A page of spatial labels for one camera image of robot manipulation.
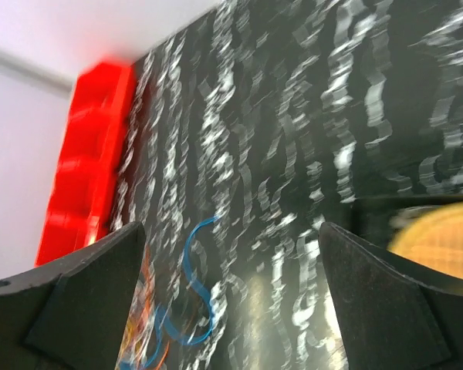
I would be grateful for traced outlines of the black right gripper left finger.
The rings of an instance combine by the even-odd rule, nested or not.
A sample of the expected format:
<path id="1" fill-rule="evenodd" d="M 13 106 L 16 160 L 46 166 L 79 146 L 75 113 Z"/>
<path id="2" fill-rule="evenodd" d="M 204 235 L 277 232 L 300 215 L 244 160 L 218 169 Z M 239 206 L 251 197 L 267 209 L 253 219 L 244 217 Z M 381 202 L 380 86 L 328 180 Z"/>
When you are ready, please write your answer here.
<path id="1" fill-rule="evenodd" d="M 0 280 L 0 369 L 113 369 L 146 234 L 140 222 Z"/>

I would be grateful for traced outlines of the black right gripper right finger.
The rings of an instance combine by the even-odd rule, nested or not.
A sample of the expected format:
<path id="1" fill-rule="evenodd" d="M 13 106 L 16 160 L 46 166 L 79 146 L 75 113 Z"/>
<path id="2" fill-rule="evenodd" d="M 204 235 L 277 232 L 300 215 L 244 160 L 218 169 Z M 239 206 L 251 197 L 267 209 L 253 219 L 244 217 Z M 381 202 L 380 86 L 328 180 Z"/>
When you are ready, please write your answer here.
<path id="1" fill-rule="evenodd" d="M 319 247 L 351 369 L 463 369 L 463 280 L 325 222 Z"/>

